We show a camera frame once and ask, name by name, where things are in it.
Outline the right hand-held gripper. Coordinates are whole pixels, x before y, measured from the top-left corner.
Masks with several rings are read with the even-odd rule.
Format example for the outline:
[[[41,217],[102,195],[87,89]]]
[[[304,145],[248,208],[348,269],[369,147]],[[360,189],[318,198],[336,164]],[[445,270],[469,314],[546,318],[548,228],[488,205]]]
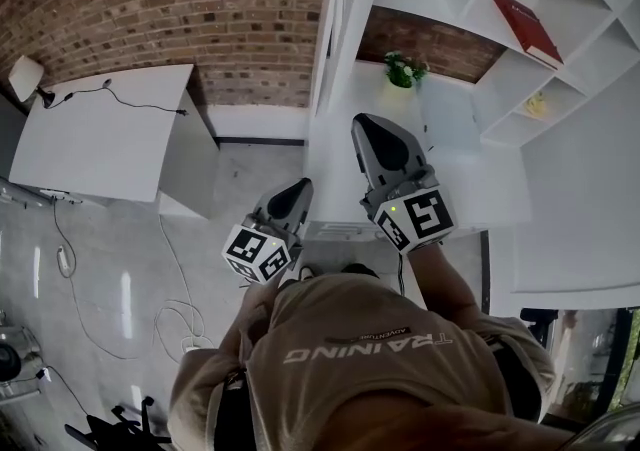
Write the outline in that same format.
[[[351,137],[361,172],[370,187],[379,187],[360,204],[398,253],[440,242],[457,228],[449,194],[414,134],[387,118],[359,113]],[[401,177],[407,179],[384,186]]]

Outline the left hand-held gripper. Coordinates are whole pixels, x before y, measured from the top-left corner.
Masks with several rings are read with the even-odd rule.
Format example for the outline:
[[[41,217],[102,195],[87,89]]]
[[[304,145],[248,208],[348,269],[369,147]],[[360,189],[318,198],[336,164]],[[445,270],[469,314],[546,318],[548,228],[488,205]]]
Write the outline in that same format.
[[[293,269],[301,252],[300,227],[313,198],[313,183],[300,178],[265,193],[254,208],[234,225],[222,257],[249,282],[266,284],[285,269]]]

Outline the person's left forearm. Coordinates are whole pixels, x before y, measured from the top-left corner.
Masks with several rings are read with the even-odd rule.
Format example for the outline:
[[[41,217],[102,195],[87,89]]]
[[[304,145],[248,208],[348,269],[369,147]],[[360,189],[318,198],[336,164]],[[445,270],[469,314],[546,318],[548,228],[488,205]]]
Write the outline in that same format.
[[[270,316],[280,284],[281,278],[276,277],[264,284],[252,283],[246,289],[234,321],[240,332],[246,331],[255,318],[262,319]]]

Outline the person's right forearm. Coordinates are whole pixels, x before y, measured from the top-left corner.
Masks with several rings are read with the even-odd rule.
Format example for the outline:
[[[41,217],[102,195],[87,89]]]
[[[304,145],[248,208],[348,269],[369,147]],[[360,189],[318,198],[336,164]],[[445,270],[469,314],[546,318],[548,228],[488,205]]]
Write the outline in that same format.
[[[429,311],[469,328],[481,311],[466,281],[451,265],[439,244],[415,249],[407,254],[422,298]]]

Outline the white shelving unit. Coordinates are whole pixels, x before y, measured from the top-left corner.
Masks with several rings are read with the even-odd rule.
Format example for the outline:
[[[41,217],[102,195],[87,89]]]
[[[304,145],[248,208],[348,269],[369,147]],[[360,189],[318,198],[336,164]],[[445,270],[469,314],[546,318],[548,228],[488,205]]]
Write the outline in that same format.
[[[323,49],[326,10],[321,20],[321,72],[314,91],[339,94],[355,63],[373,7],[421,16],[491,40],[504,49],[472,91],[475,118],[484,140],[519,147],[566,118],[640,63],[640,0],[516,0],[541,21],[564,62],[554,69],[524,53],[493,0],[358,0],[362,35],[356,50],[337,62]],[[541,91],[547,114],[534,118],[525,101]]]

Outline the green potted plant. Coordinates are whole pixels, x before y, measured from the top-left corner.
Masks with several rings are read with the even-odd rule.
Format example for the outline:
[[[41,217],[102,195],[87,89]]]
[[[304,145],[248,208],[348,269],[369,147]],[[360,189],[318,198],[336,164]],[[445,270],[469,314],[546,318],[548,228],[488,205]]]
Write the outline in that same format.
[[[406,89],[416,87],[430,71],[426,62],[405,57],[399,51],[387,52],[384,64],[389,82]]]

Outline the person's legs dark trousers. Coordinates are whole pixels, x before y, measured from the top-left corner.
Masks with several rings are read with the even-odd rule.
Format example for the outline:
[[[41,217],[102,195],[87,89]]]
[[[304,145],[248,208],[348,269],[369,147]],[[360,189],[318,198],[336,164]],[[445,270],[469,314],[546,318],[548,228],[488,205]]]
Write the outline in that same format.
[[[352,263],[345,266],[341,272],[351,277],[363,278],[368,281],[378,281],[380,277],[370,268],[361,263]]]

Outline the yellow crumpled cloth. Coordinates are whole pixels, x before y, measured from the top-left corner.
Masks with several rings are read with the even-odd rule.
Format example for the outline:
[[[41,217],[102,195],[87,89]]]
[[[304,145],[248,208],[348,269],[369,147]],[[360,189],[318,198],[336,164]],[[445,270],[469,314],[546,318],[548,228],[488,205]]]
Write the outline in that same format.
[[[543,118],[548,111],[544,94],[539,91],[530,96],[524,103],[524,109],[534,118]]]

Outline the person's torso beige shirt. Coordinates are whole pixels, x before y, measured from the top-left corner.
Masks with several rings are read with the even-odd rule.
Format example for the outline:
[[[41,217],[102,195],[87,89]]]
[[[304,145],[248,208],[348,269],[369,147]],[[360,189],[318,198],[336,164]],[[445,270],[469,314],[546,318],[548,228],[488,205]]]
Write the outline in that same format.
[[[259,451],[311,451],[331,414],[373,391],[534,421],[555,379],[547,351],[516,318],[460,328],[379,281],[322,275],[281,291],[237,352],[181,362],[168,428],[180,451],[213,451],[221,399],[244,376]]]

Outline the red hardcover book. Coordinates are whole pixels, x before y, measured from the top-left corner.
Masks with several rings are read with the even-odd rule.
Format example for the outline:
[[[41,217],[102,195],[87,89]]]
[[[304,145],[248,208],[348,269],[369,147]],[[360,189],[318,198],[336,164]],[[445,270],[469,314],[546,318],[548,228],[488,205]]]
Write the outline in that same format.
[[[509,24],[524,53],[554,69],[564,62],[536,14],[516,0],[493,0]]]

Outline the black office chair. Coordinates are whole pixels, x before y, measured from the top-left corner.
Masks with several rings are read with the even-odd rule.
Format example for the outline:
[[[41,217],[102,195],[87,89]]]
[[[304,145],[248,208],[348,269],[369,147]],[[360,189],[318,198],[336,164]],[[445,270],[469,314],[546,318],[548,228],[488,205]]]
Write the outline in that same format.
[[[65,424],[64,429],[67,435],[91,451],[166,451],[163,446],[171,445],[172,439],[151,431],[148,409],[154,403],[150,396],[143,398],[140,421],[126,419],[124,407],[117,405],[111,410],[118,419],[117,423],[111,424],[87,415],[88,433],[82,433],[69,424]]]

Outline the white table lamp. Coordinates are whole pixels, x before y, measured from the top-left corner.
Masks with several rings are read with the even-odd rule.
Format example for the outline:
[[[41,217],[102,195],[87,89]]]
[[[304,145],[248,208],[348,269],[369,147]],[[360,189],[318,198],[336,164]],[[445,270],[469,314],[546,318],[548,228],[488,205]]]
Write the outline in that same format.
[[[40,63],[25,55],[14,63],[9,73],[9,82],[20,102],[26,102],[37,93],[45,109],[53,106],[55,94],[45,91],[40,86],[44,72],[45,69]]]

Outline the black floor fan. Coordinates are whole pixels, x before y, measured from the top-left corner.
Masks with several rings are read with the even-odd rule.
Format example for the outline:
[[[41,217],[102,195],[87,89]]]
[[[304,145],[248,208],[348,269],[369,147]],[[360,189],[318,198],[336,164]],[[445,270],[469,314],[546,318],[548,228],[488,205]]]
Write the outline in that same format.
[[[0,383],[14,380],[21,369],[21,358],[16,350],[6,342],[0,342]]]

